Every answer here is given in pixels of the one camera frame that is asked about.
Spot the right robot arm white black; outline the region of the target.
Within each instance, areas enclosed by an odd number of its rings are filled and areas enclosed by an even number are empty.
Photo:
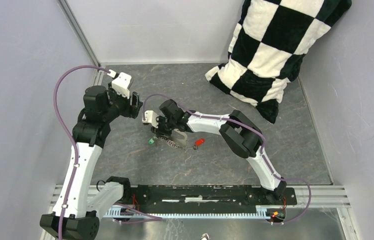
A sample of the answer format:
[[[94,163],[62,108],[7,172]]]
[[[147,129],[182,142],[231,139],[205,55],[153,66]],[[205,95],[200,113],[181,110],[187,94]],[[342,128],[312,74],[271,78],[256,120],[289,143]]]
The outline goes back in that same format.
[[[266,150],[266,139],[261,130],[241,111],[230,114],[205,114],[195,110],[184,110],[173,99],[164,101],[160,107],[162,115],[153,110],[142,114],[142,122],[152,126],[158,138],[168,140],[174,130],[187,133],[219,135],[230,150],[246,159],[259,178],[264,199],[277,204],[284,198],[287,183],[275,170]]]

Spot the red capped key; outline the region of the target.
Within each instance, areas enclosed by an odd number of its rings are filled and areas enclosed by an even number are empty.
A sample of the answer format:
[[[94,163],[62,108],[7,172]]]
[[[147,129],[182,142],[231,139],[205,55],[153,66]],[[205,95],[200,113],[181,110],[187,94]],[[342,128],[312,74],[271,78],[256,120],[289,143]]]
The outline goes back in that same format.
[[[199,147],[200,145],[204,144],[204,143],[205,143],[205,139],[204,139],[204,138],[200,138],[200,139],[198,139],[198,140],[195,141],[195,143],[194,143],[194,145],[192,146],[192,148],[193,148],[194,150],[197,150],[198,147]]]

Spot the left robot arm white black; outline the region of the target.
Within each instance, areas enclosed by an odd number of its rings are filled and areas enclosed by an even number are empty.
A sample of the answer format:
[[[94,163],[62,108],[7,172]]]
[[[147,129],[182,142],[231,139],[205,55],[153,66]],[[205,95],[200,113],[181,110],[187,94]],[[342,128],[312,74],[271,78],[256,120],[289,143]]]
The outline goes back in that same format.
[[[88,192],[94,168],[111,128],[118,117],[135,119],[143,103],[135,91],[123,96],[112,87],[89,87],[84,107],[69,134],[71,155],[61,193],[52,212],[43,214],[40,226],[58,240],[93,240],[100,220],[116,203],[128,203],[133,193],[126,177],[110,176],[91,200]]]

